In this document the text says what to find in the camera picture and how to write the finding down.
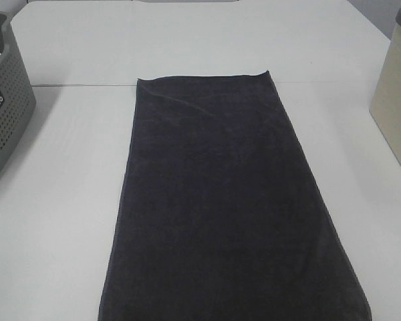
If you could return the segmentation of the dark navy towel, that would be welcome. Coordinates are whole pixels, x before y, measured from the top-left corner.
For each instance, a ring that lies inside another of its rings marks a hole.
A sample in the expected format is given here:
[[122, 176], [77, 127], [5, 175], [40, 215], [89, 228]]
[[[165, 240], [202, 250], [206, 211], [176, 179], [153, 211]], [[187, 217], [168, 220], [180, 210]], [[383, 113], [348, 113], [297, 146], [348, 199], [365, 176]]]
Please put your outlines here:
[[100, 320], [371, 320], [269, 72], [138, 80]]

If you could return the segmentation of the grey perforated plastic basket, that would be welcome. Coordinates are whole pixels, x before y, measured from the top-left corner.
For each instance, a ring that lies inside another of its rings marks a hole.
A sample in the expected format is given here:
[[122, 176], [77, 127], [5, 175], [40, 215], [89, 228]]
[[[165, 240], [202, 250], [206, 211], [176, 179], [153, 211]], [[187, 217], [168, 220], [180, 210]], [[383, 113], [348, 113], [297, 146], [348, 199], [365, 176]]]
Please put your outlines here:
[[0, 12], [0, 173], [21, 140], [35, 106], [11, 18]]

